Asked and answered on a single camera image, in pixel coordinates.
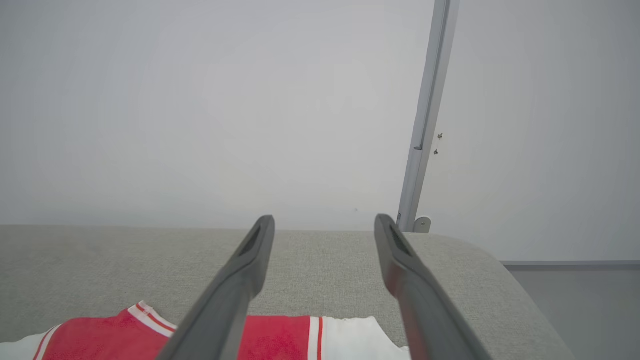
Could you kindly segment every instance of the gray sofa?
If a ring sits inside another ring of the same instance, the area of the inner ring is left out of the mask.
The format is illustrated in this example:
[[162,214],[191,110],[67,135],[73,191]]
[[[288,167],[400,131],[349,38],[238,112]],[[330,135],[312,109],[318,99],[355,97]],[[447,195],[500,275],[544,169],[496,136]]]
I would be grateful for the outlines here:
[[[180,323],[245,230],[0,226],[0,342],[144,300]],[[406,234],[496,360],[573,356],[511,274],[464,241]],[[406,345],[373,232],[276,231],[253,315],[375,316]]]

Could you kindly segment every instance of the baseboard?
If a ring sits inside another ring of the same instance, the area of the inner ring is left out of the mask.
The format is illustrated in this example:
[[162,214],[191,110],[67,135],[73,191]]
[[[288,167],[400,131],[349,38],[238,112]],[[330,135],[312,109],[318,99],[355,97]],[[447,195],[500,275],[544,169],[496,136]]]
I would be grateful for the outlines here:
[[509,271],[640,270],[640,261],[501,261]]

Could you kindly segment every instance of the white sleeve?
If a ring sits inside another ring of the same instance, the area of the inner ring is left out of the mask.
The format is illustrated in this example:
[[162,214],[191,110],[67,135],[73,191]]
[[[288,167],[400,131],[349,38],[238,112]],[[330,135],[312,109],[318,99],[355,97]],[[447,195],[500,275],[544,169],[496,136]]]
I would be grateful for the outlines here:
[[323,359],[410,360],[408,347],[399,348],[373,316],[366,319],[324,317]]
[[2,360],[38,360],[42,359],[51,336],[60,325],[38,335],[27,336],[15,343],[0,343],[0,359]]

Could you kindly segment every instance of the red and white jersey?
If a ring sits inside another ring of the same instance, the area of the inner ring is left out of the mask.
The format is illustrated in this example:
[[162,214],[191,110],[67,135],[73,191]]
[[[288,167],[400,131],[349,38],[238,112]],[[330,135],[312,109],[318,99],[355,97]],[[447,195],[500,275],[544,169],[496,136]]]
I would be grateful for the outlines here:
[[[15,343],[0,343],[0,359],[155,359],[176,326],[144,302],[111,318],[77,318]],[[247,316],[238,359],[409,360],[373,317]]]

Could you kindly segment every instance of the white wall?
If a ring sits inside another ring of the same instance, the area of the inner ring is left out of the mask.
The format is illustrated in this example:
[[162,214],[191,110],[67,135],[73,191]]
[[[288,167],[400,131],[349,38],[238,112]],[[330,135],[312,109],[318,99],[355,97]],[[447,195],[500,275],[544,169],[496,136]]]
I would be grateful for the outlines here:
[[397,213],[432,11],[3,1],[0,224],[370,230]]
[[419,214],[501,260],[640,260],[640,2],[464,1]]

